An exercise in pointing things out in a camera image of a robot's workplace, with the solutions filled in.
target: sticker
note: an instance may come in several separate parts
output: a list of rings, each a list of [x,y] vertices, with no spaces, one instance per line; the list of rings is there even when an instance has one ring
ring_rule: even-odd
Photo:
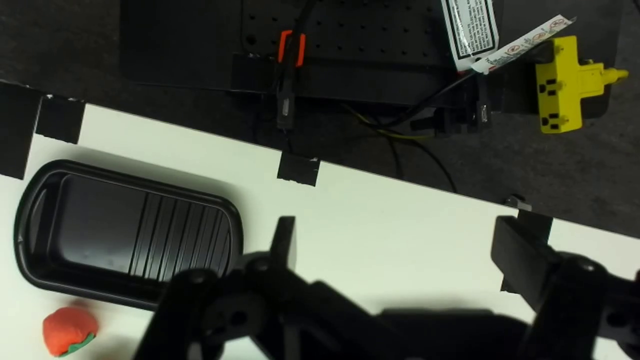
[[[538,43],[546,41],[553,34],[562,31],[565,25],[573,23],[573,19],[568,19],[564,16],[555,16],[542,25],[526,31],[523,36],[516,38],[513,41],[502,46],[497,51],[484,55],[470,68],[480,73],[492,73],[494,70],[513,62],[528,50],[536,48]]]
[[[468,70],[478,58],[497,50],[492,0],[441,0],[448,43],[456,68]]]

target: orange foam piece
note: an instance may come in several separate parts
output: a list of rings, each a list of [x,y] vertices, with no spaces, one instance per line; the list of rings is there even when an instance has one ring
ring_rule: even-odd
[[[59,308],[42,322],[43,343],[51,355],[61,355],[73,343],[98,334],[98,320],[82,308]]]

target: white table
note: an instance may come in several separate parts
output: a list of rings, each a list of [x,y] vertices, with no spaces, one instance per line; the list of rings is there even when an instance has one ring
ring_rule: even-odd
[[[296,271],[305,279],[322,277],[371,311],[397,305],[492,308],[532,317],[521,297],[497,291],[502,276],[490,261],[494,219],[513,214],[510,208],[326,161],[313,188],[282,182],[276,177],[276,149],[88,106],[78,145],[35,136],[26,179],[0,177],[0,358],[49,358],[42,317],[73,302],[30,285],[15,268],[12,246],[15,203],[27,177],[57,158],[145,177],[160,177],[147,163],[186,171],[170,182],[215,192],[238,205],[245,252],[268,248],[278,216],[291,214]],[[552,246],[585,254],[625,277],[640,268],[640,241],[632,238],[555,219]],[[149,311],[82,302],[101,327],[88,348],[68,358],[132,358]],[[228,358],[260,355],[250,341],[236,341]],[[595,358],[623,355],[601,339]]]

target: orange object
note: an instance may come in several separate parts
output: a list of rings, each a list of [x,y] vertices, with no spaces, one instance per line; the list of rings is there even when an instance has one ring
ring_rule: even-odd
[[[98,334],[98,320],[82,308],[59,308],[42,322],[43,343],[51,355],[84,348]]]
[[[291,38],[291,34],[294,34],[294,29],[283,29],[283,31],[279,31],[278,62],[283,59],[283,50],[287,48],[286,40]],[[298,38],[296,68],[302,68],[302,63],[303,63],[303,51],[305,51],[305,34],[300,34],[300,38]]]

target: pegboard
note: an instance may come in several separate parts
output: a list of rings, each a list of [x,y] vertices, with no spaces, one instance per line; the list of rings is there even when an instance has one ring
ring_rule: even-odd
[[[302,4],[302,0],[243,0],[243,51],[276,53],[278,34],[294,27]],[[316,0],[305,25],[305,58],[441,66],[437,6],[439,0]]]

